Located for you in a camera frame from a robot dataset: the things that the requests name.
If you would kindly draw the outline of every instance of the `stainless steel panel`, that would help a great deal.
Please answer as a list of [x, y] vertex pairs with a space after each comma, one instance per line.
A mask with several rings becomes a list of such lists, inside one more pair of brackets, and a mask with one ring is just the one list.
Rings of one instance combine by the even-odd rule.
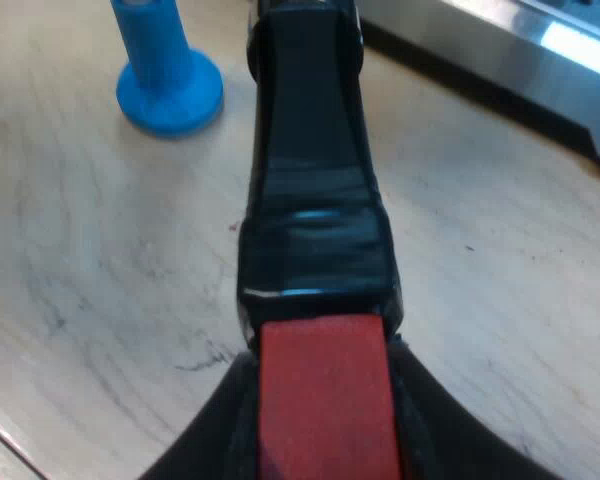
[[538, 0], [358, 0], [367, 21], [586, 127], [600, 155], [600, 22]]

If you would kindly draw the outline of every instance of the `light wood tabletop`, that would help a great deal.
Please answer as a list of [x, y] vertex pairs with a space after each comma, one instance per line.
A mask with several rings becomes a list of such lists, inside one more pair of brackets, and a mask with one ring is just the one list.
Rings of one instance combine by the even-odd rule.
[[[249, 5], [180, 8], [225, 107], [161, 141], [116, 103], [108, 1], [0, 0], [0, 436], [50, 479], [136, 478], [246, 348]], [[508, 442], [600, 479], [596, 167], [372, 51], [362, 87], [403, 337]], [[2, 478], [23, 468], [0, 444]]]

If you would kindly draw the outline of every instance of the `blue round base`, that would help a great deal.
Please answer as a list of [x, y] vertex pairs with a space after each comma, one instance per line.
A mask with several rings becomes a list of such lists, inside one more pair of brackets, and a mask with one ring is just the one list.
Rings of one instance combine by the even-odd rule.
[[202, 53], [191, 50], [191, 56], [191, 82], [173, 91], [146, 90], [131, 65], [122, 70], [116, 96], [132, 123], [159, 137], [179, 137], [211, 123], [222, 107], [222, 76]]

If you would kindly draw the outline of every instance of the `blue cylindrical post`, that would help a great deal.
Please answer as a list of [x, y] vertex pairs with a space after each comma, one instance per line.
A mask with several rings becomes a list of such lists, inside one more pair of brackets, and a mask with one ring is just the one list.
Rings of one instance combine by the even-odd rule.
[[129, 65], [118, 81], [124, 114], [159, 136], [180, 136], [208, 124], [222, 106], [222, 77], [189, 49], [175, 0], [111, 0]]

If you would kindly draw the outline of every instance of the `red grip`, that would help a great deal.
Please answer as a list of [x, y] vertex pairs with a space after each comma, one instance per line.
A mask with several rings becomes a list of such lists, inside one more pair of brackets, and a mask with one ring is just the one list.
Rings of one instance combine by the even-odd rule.
[[382, 318], [262, 329], [260, 480], [400, 480]]

